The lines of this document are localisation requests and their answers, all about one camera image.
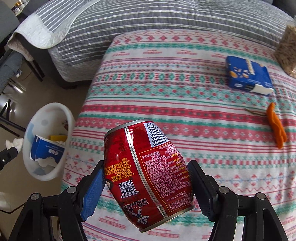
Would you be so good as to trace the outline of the jar of nuts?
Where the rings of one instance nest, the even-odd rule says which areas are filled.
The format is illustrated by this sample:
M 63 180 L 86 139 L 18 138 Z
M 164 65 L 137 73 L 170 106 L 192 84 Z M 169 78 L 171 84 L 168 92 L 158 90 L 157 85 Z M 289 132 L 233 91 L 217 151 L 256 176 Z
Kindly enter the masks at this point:
M 287 75 L 295 78 L 295 24 L 288 24 L 274 53 Z

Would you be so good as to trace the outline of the grey striped quilted cover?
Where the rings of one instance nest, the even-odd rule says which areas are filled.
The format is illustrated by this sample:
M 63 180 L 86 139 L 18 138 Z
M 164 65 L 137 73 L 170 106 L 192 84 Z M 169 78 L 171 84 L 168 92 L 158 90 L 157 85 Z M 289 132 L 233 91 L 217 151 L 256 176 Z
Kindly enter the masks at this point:
M 264 1 L 49 1 L 8 47 L 61 82 L 91 80 L 113 39 L 150 29 L 206 30 L 275 48 L 292 17 Z

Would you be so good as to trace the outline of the red drink can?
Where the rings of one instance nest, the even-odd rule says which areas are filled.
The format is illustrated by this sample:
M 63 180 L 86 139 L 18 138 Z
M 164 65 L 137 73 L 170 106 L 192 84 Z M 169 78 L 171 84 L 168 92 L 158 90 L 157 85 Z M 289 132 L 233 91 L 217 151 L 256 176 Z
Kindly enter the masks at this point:
M 134 120 L 106 133 L 104 173 L 113 197 L 140 232 L 193 209 L 187 165 L 151 120 Z

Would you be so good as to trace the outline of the patterned red green tablecloth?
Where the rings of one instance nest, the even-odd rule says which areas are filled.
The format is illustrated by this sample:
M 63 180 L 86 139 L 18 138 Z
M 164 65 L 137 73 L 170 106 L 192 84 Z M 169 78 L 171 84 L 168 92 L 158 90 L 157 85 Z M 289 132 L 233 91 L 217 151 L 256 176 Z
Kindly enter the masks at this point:
M 269 96 L 231 89 L 225 59 L 266 66 Z M 266 110 L 287 134 L 275 144 Z M 186 161 L 241 195 L 263 192 L 295 240 L 295 79 L 273 50 L 226 34 L 146 30 L 116 37 L 95 74 L 74 128 L 62 188 L 76 185 L 103 158 L 103 136 L 118 125 L 155 121 Z

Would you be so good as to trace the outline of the blue milk carton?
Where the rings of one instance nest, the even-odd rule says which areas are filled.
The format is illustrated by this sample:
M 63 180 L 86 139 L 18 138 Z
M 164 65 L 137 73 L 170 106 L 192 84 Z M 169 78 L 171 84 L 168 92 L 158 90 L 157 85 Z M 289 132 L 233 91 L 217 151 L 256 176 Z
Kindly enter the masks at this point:
M 235 56 L 226 57 L 228 86 L 250 93 L 270 95 L 273 83 L 265 66 L 249 59 Z

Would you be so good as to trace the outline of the crumpled white tissue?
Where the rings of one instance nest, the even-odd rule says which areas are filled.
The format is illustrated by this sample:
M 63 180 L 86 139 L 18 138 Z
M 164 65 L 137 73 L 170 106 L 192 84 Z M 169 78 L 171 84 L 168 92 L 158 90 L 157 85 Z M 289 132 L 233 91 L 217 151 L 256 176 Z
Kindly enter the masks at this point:
M 10 148 L 15 148 L 19 153 L 23 146 L 23 138 L 14 138 L 12 142 L 9 140 L 6 140 L 5 145 L 7 150 L 9 150 Z

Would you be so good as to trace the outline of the blue torn carton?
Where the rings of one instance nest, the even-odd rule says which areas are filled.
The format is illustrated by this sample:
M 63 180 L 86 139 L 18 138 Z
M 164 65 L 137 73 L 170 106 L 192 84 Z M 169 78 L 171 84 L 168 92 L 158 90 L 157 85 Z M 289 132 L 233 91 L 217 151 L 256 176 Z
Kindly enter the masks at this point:
M 62 159 L 65 146 L 46 138 L 35 135 L 30 159 L 36 161 L 41 167 L 56 167 Z

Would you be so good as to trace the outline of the white patterned trash bin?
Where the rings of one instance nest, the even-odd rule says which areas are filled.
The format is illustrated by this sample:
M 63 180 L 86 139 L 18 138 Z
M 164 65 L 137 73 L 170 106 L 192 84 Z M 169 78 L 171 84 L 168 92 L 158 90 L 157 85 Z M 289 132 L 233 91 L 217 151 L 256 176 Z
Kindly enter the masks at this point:
M 70 109 L 57 102 L 34 114 L 23 138 L 23 162 L 31 176 L 49 181 L 61 174 L 74 125 Z

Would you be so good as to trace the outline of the yellow green sponge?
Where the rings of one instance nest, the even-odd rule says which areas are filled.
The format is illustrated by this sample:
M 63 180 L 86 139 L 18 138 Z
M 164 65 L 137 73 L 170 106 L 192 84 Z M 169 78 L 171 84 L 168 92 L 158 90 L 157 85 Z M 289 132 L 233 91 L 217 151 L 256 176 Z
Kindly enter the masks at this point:
M 51 135 L 49 136 L 49 140 L 53 142 L 66 142 L 67 135 Z

